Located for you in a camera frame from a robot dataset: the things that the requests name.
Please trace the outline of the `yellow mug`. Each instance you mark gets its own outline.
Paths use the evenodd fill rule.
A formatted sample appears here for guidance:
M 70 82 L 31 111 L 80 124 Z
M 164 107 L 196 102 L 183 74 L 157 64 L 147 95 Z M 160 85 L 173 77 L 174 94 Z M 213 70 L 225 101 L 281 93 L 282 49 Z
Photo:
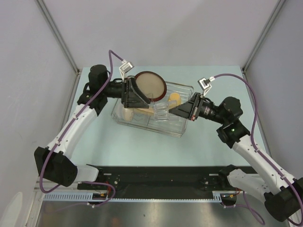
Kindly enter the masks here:
M 168 99 L 168 107 L 169 109 L 177 107 L 181 105 L 181 96 L 179 93 L 171 93 Z

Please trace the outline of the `red rimmed beige plate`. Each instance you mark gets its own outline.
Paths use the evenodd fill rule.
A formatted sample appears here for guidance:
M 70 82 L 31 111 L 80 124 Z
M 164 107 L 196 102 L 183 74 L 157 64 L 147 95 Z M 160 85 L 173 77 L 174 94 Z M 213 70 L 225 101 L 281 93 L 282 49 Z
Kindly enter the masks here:
M 135 75 L 138 88 L 152 102 L 162 100 L 167 93 L 167 85 L 164 79 L 152 71 L 142 71 Z

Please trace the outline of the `beige bird pattern plate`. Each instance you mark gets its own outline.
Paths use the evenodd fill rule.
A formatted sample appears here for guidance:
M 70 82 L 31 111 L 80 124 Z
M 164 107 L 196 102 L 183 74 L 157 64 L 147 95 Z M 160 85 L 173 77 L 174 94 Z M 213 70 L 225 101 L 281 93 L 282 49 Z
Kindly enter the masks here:
M 154 115 L 153 108 L 131 108 L 131 110 L 137 114 Z

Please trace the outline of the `clear glass cup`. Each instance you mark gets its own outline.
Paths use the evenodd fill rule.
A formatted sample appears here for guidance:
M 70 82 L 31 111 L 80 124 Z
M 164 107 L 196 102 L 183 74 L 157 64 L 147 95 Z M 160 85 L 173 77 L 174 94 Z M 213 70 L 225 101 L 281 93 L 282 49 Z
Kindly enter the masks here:
M 154 109 L 155 120 L 157 121 L 169 120 L 169 107 L 167 102 L 156 103 L 153 109 Z

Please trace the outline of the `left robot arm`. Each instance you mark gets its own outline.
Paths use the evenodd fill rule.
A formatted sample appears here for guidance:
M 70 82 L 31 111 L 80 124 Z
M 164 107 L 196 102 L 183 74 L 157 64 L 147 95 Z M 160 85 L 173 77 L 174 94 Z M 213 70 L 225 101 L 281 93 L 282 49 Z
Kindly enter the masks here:
M 71 157 L 83 133 L 100 115 L 109 98 L 120 99 L 124 108 L 149 108 L 150 100 L 139 89 L 135 77 L 126 76 L 132 68 L 131 62 L 123 61 L 119 67 L 119 79 L 112 79 L 112 72 L 104 65 L 90 68 L 89 81 L 74 113 L 46 148 L 38 147 L 34 152 L 41 191 L 47 192 L 43 188 L 44 179 L 65 187 L 74 182 L 88 182 L 94 189 L 104 185 L 105 178 L 97 167 L 76 165 Z

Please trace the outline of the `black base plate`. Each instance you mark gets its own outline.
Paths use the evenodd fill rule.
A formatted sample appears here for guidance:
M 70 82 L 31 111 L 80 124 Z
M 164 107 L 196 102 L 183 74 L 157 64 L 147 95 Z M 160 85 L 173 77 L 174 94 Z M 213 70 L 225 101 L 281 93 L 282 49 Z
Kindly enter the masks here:
M 116 199 L 202 200 L 213 198 L 214 191 L 236 189 L 227 182 L 229 166 L 98 166 L 99 184 L 80 183 L 79 190 L 105 191 L 112 185 Z

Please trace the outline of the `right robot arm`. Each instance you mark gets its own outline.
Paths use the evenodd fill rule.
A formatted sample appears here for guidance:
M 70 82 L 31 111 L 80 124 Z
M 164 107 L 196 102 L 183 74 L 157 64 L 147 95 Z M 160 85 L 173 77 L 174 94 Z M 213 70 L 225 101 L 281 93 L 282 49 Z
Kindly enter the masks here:
M 216 106 L 202 94 L 194 93 L 190 100 L 171 108 L 169 113 L 191 121 L 202 117 L 221 124 L 217 129 L 220 140 L 241 155 L 260 176 L 255 179 L 230 165 L 218 178 L 222 189 L 244 190 L 260 200 L 280 222 L 289 221 L 293 214 L 303 210 L 302 178 L 296 179 L 252 142 L 252 134 L 239 120 L 243 113 L 239 99 L 230 96 Z

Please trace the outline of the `white bowl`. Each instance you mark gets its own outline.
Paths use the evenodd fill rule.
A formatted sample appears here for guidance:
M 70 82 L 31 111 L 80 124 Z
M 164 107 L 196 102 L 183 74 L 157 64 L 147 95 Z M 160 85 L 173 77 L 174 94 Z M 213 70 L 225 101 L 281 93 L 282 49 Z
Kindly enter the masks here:
M 122 106 L 121 115 L 124 121 L 131 122 L 134 117 L 134 110 Z

